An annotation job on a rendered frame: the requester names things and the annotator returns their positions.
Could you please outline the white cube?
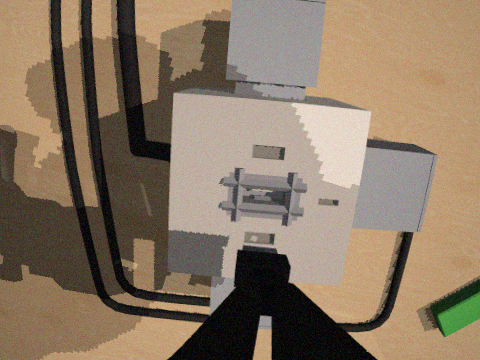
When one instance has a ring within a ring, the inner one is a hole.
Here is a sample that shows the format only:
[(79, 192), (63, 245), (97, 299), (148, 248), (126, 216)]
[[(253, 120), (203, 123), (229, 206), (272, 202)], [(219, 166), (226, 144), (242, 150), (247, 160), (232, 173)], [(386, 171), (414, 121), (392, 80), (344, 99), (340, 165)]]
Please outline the white cube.
[[(235, 95), (195, 87), (173, 92), (172, 144), (145, 135), (135, 0), (117, 0), (117, 36), (132, 155), (171, 163), (168, 272), (235, 277), (237, 249), (288, 256), (288, 283), (340, 285), (359, 196), (371, 111), (331, 97)], [(307, 193), (292, 225), (240, 217), (233, 223), (224, 177), (299, 173)]]

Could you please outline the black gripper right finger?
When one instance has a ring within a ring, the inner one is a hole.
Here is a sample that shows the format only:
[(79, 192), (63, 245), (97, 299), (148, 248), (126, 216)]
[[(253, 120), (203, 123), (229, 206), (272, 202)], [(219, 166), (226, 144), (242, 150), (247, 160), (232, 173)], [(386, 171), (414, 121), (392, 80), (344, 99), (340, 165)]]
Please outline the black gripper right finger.
[(292, 283), (277, 283), (272, 360), (377, 360)]

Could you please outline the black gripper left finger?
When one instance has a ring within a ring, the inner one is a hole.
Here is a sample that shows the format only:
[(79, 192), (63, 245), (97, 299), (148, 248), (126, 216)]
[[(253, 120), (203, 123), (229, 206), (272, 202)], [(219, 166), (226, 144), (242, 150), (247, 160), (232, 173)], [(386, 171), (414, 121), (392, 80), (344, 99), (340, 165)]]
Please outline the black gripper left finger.
[(244, 277), (168, 360), (253, 360), (261, 308), (260, 281)]

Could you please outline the green rectangular block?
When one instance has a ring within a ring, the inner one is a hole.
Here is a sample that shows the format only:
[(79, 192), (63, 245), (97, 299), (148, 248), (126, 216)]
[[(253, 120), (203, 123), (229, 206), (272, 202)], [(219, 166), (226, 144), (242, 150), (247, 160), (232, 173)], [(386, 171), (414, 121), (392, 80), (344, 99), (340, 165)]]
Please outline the green rectangular block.
[(432, 305), (431, 312), (444, 337), (480, 319), (480, 280)]

